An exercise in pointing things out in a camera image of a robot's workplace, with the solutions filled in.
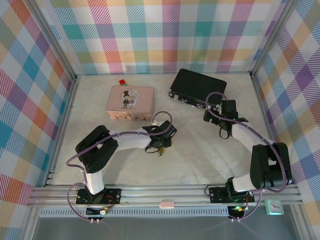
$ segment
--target black case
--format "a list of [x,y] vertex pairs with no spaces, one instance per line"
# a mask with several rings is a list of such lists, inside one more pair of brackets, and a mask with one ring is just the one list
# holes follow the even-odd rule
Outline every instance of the black case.
[[[227,83],[223,80],[182,68],[169,89],[169,96],[192,107],[205,109],[207,96],[212,92],[223,94],[226,86]],[[215,107],[221,100],[221,95],[212,95],[208,105]]]

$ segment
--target black cable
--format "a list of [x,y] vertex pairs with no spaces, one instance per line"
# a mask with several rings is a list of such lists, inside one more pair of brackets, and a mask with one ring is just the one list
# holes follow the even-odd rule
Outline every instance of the black cable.
[[158,149],[157,151],[147,151],[147,148],[144,149],[144,151],[147,153],[147,154],[154,154],[154,153],[157,153],[159,152],[160,149]]
[[86,189],[86,187],[85,187],[85,186],[79,186],[79,187],[76,189],[76,195],[77,195],[77,196],[78,196],[78,190],[79,190],[79,188]]
[[215,186],[216,188],[220,189],[220,186],[214,185],[214,184],[208,184],[205,189],[204,189],[204,194],[207,195],[208,197],[210,197],[210,194],[207,194],[207,189],[209,186]]
[[227,136],[226,138],[223,138],[223,137],[221,136],[221,130],[222,130],[222,127],[220,127],[220,130],[219,130],[219,136],[220,136],[220,138],[222,138],[222,139],[224,139],[224,140],[228,139],[228,138],[230,137],[229,133],[226,132],[226,133],[228,134],[228,136]]
[[93,209],[93,208],[90,208],[90,207],[87,207],[86,210],[89,210],[89,211],[91,211],[91,212],[93,212],[95,214],[100,214],[100,211],[101,211],[100,209]]

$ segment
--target tin box lid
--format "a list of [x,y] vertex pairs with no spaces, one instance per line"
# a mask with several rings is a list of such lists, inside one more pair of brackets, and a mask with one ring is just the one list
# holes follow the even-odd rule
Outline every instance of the tin box lid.
[[149,113],[152,111],[154,88],[146,86],[118,86],[110,91],[107,111]]

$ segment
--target pink tin box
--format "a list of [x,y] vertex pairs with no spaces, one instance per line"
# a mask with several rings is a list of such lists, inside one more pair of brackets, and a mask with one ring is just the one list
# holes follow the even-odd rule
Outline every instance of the pink tin box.
[[106,110],[112,119],[150,121],[153,104],[153,87],[113,86]]

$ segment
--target red object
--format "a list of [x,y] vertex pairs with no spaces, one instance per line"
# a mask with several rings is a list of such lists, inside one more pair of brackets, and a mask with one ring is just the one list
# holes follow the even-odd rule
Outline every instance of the red object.
[[120,81],[119,81],[119,83],[120,83],[120,85],[127,84],[127,83],[126,83],[126,81],[125,81],[124,79],[120,80]]

